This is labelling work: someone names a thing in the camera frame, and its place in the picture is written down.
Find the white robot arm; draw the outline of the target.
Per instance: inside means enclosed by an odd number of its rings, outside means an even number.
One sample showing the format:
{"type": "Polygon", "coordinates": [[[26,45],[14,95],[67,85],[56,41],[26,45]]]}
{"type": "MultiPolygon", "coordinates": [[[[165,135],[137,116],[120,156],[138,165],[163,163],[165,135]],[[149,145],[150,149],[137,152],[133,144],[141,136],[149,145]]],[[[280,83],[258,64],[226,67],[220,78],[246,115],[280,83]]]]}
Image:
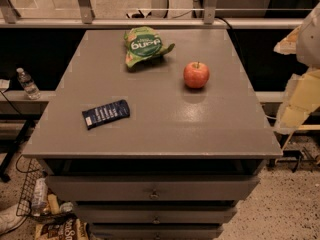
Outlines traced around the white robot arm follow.
{"type": "Polygon", "coordinates": [[[320,67],[320,3],[303,20],[296,43],[296,57],[308,67],[320,67]]]}

